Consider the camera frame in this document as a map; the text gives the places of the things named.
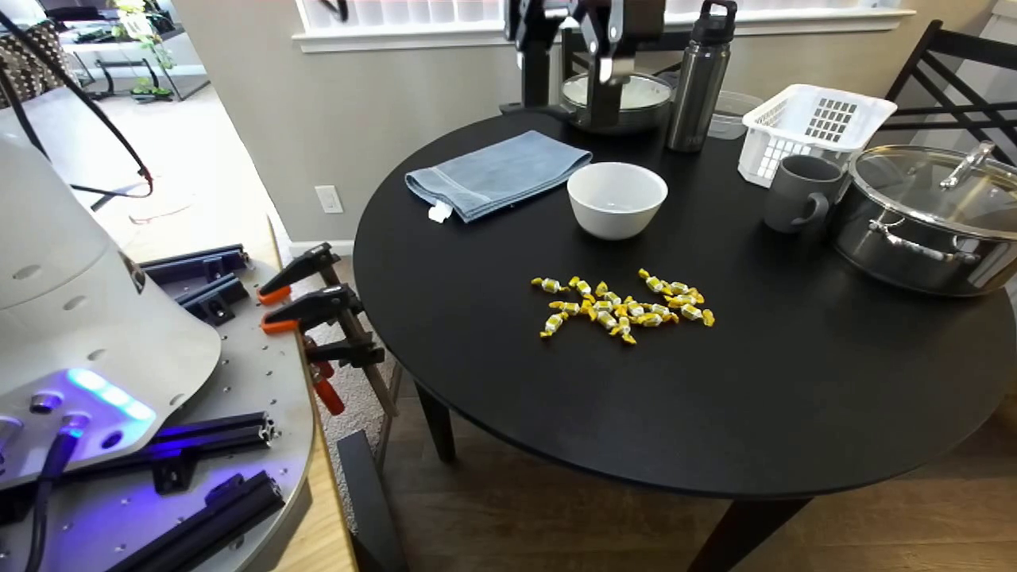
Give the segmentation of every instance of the white bowl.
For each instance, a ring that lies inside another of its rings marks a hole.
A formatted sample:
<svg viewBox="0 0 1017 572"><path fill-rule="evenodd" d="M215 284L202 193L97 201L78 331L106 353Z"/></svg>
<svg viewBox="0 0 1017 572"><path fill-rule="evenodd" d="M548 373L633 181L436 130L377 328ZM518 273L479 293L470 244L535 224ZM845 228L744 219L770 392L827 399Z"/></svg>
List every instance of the white bowl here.
<svg viewBox="0 0 1017 572"><path fill-rule="evenodd" d="M668 201L668 181L630 161L582 166L565 186L576 224L603 243L639 236Z"/></svg>

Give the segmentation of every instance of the glass lid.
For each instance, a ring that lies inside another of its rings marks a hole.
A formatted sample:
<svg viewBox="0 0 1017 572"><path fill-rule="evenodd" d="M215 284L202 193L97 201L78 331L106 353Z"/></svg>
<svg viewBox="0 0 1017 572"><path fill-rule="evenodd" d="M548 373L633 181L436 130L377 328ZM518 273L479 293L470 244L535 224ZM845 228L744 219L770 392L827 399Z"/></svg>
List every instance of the glass lid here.
<svg viewBox="0 0 1017 572"><path fill-rule="evenodd" d="M970 236L1017 237L1017 173L977 153L871 146L851 161L855 183L879 203Z"/></svg>

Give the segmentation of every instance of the window sill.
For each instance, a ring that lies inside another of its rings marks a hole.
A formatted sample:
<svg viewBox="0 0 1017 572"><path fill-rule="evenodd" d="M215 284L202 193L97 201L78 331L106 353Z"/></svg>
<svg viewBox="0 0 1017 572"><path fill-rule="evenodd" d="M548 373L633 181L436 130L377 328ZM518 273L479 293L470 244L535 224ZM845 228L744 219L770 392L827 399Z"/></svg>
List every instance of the window sill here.
<svg viewBox="0 0 1017 572"><path fill-rule="evenodd" d="M802 10L802 13L746 13L737 34L871 34L894 33L915 10ZM668 17L668 26L690 26L696 17ZM438 51L438 49L506 49L499 23L474 26L308 26L293 34L304 55L323 51Z"/></svg>

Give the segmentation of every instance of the white plastic basket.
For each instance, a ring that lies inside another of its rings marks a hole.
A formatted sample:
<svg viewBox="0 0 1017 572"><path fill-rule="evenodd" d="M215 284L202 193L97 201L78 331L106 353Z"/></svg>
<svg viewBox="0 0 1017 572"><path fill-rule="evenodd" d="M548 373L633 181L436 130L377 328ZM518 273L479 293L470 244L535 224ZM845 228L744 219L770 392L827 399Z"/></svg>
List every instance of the white plastic basket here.
<svg viewBox="0 0 1017 572"><path fill-rule="evenodd" d="M823 156L845 166L894 110L887 100L794 82L744 115L737 173L770 186L786 156Z"/></svg>

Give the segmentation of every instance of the floor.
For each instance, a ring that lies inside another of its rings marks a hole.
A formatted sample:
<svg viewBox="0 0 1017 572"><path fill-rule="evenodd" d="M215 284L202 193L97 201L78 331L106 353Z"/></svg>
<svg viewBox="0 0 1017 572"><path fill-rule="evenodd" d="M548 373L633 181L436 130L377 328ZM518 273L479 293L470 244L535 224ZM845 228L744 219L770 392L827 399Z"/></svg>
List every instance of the floor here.
<svg viewBox="0 0 1017 572"><path fill-rule="evenodd" d="M102 209L127 251L165 255L142 251L152 219L262 206L262 181L213 88L183 104L113 100L106 109L152 158L158 181L152 201ZM66 95L33 103L33 110L66 177L91 183L130 177L130 161ZM18 138L5 110L0 133ZM262 228L242 224L207 228L179 247L244 231ZM384 481L412 572L665 572L690 564L724 512L715 499L653 493L556 468L465 419L454 419L454 432L462 463L453 470L438 463L416 394L404 385ZM321 461L312 468L312 488L317 499L332 493L332 470ZM744 572L1012 572L1017 568L1015 516L1017 394L940 463L817 499L752 553ZM316 503L281 568L341 568L345 549L332 543L341 530L341 508Z"/></svg>

